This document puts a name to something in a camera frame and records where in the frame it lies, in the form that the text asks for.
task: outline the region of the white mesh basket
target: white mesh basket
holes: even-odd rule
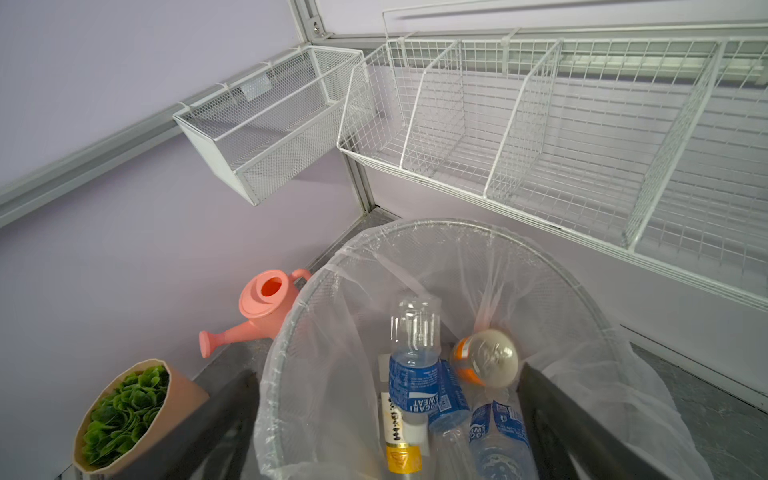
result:
[[[387,41],[339,149],[768,311],[768,38]]]
[[[336,146],[360,50],[307,45],[177,112],[211,170],[259,204]]]

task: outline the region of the artificial plant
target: artificial plant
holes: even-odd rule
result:
[[[168,372],[153,366],[133,372],[91,412],[83,435],[89,465],[106,467],[132,449],[147,432],[168,393]]]

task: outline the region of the plastic trash bag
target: plastic trash bag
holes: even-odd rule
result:
[[[442,341],[497,326],[641,458],[671,478],[711,479],[659,376],[578,281],[530,241],[466,220],[362,232],[304,286],[270,350],[254,445],[271,478],[387,478],[378,355],[395,301],[442,300]]]

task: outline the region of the floor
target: floor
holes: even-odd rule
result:
[[[374,210],[331,246],[310,270],[317,271],[339,247],[360,231],[391,220],[392,217],[384,210]],[[216,392],[243,369],[252,369],[261,376],[271,344],[271,340],[267,339],[227,347],[196,378],[196,382],[207,391]],[[636,346],[634,349],[667,384],[714,478],[768,480],[768,414],[652,353]],[[251,453],[243,478],[259,477],[255,455]]]

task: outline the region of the yellow bottle label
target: yellow bottle label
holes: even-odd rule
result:
[[[416,473],[422,470],[422,452],[418,445],[386,447],[386,461],[392,473]]]

